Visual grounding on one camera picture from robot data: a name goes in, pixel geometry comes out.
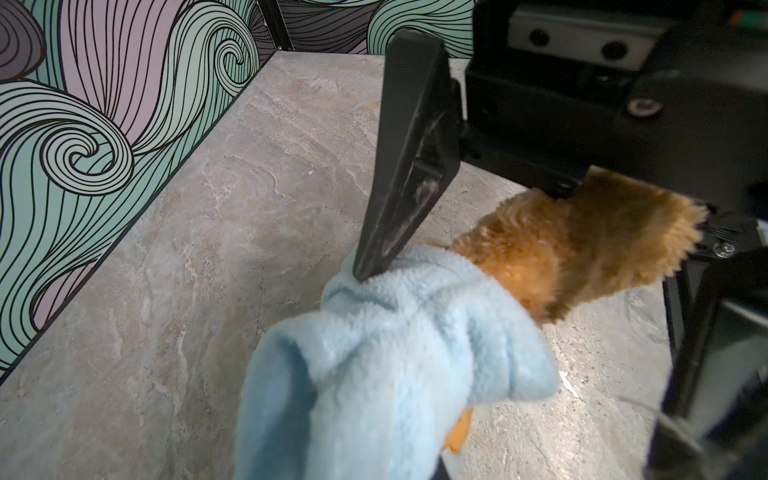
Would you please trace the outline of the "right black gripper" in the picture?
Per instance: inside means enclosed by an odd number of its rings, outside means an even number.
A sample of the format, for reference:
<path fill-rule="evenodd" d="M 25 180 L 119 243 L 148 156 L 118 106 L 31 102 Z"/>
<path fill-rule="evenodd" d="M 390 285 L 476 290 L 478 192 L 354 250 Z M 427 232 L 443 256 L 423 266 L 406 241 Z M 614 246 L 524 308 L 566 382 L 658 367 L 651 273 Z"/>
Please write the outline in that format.
<path fill-rule="evenodd" d="M 568 195 L 590 166 L 767 212 L 763 1 L 479 1 L 468 162 Z"/>

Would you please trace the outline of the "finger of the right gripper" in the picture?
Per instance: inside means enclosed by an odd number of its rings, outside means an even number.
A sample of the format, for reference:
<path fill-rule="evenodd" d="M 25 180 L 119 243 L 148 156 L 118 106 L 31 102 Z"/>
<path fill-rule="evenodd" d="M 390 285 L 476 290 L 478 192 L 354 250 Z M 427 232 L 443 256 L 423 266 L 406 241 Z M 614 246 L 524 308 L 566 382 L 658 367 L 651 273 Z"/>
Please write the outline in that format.
<path fill-rule="evenodd" d="M 453 181 L 461 165 L 461 87 L 441 39 L 401 29 L 383 77 L 373 184 L 353 274 L 385 270 Z"/>

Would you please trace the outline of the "brown teddy bear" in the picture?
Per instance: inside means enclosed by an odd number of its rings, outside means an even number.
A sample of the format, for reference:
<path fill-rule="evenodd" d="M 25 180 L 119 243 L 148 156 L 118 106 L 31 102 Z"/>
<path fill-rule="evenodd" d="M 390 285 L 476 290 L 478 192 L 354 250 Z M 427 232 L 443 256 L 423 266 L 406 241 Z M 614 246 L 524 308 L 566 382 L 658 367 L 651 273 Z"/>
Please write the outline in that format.
<path fill-rule="evenodd" d="M 674 275 L 707 215 L 686 196 L 594 167 L 569 198 L 531 189 L 501 202 L 449 249 L 544 325 Z"/>

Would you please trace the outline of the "light blue fleece hoodie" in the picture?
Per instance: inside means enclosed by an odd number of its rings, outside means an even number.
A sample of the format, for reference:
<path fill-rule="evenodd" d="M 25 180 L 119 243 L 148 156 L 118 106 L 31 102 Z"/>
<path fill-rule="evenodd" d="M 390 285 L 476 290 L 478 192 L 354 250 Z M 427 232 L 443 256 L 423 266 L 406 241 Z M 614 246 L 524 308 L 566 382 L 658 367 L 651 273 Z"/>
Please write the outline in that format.
<path fill-rule="evenodd" d="M 403 250 L 260 338 L 241 392 L 238 479 L 428 479 L 469 406 L 557 392 L 552 351 L 493 278 L 447 250 Z"/>

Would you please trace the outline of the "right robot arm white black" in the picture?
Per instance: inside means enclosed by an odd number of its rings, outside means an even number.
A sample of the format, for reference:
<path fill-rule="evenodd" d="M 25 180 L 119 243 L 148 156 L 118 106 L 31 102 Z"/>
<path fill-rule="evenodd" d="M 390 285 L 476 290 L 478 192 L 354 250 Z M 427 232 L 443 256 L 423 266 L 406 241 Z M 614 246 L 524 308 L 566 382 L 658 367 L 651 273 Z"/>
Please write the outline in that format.
<path fill-rule="evenodd" d="M 384 271 L 469 163 L 557 197 L 591 167 L 767 216 L 763 1 L 387 1 L 375 173 L 353 272 Z M 767 251 L 708 233 L 665 284 L 674 368 L 648 479 L 767 471 Z"/>

